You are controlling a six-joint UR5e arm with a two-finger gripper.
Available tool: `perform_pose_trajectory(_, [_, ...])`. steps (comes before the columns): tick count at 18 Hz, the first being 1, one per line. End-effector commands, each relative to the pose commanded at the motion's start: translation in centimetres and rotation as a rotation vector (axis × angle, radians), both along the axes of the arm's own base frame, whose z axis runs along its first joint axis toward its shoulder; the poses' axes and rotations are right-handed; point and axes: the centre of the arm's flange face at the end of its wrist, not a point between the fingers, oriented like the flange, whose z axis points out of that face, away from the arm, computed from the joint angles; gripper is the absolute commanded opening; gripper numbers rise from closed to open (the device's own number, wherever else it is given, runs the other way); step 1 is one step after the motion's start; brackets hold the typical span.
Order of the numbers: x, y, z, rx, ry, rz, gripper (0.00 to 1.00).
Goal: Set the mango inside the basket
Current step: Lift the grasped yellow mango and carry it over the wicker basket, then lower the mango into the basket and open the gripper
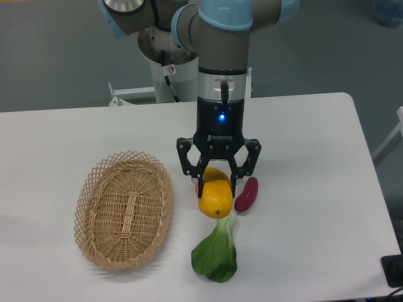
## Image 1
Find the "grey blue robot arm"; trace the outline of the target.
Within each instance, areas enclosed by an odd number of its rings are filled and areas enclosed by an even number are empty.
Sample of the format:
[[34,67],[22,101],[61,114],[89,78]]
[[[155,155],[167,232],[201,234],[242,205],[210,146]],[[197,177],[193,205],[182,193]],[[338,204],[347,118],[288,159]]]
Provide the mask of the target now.
[[183,173],[202,194],[212,160],[228,162],[230,185],[252,175],[261,145],[242,134],[252,32],[295,15],[298,1],[100,1],[117,35],[156,27],[198,56],[196,132],[176,143]]

